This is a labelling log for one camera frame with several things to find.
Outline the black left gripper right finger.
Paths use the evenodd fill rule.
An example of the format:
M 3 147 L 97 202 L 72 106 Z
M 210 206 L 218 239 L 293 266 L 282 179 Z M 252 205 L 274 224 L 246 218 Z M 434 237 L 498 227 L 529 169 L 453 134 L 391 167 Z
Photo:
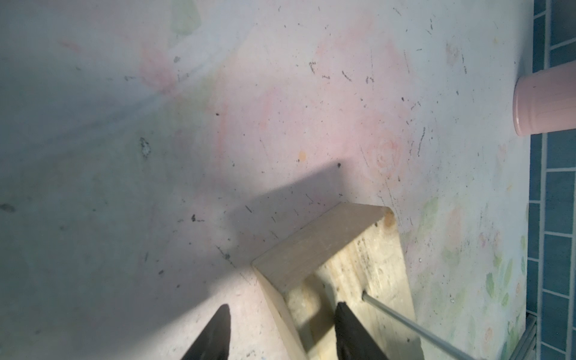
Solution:
M 337 303 L 334 329 L 339 360 L 389 359 L 344 301 Z

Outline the pink pen holder bucket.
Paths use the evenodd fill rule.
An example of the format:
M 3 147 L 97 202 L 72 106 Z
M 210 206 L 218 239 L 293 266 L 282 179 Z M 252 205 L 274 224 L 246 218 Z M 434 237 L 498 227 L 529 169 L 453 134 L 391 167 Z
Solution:
M 522 76 L 513 97 L 513 124 L 520 137 L 575 129 L 575 62 Z

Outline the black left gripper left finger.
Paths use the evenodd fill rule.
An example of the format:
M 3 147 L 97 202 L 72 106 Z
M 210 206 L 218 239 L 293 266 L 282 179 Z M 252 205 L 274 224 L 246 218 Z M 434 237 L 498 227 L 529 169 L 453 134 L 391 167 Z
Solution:
M 222 304 L 181 360 L 227 360 L 230 354 L 230 306 Z

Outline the wooden block with nails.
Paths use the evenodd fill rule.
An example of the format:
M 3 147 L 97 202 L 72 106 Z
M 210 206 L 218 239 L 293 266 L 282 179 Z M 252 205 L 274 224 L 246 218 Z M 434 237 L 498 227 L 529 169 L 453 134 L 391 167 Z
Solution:
M 341 203 L 253 261 L 291 359 L 335 359 L 335 311 L 345 303 L 389 359 L 422 359 L 420 337 L 362 300 L 414 320 L 394 212 Z

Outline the steel nail far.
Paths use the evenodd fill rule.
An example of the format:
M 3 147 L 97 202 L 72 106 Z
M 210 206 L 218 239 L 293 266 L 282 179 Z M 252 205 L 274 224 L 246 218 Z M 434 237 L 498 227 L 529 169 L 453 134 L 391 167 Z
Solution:
M 361 294 L 361 299 L 364 302 L 367 302 L 369 305 L 372 305 L 379 311 L 382 311 L 384 314 L 389 315 L 394 320 L 397 320 L 408 329 L 415 332 L 421 338 L 424 338 L 426 341 L 433 344 L 435 347 L 441 349 L 444 353 L 451 356 L 453 359 L 458 360 L 475 360 L 471 355 L 465 353 L 464 351 L 458 349 L 457 347 L 451 345 L 449 342 L 441 339 L 440 337 L 436 336 L 432 332 L 428 331 L 427 329 L 423 328 L 416 322 L 408 319 L 404 315 L 398 313 L 397 311 L 393 310 L 392 308 L 388 307 L 387 305 L 383 304 L 373 296 L 369 295 L 366 291 L 363 291 Z

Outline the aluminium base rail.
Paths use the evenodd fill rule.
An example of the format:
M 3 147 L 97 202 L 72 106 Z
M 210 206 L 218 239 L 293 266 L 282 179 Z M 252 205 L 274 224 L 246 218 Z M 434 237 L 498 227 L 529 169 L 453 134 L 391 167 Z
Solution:
M 537 317 L 532 314 L 526 316 L 526 328 L 510 360 L 536 360 L 537 343 Z

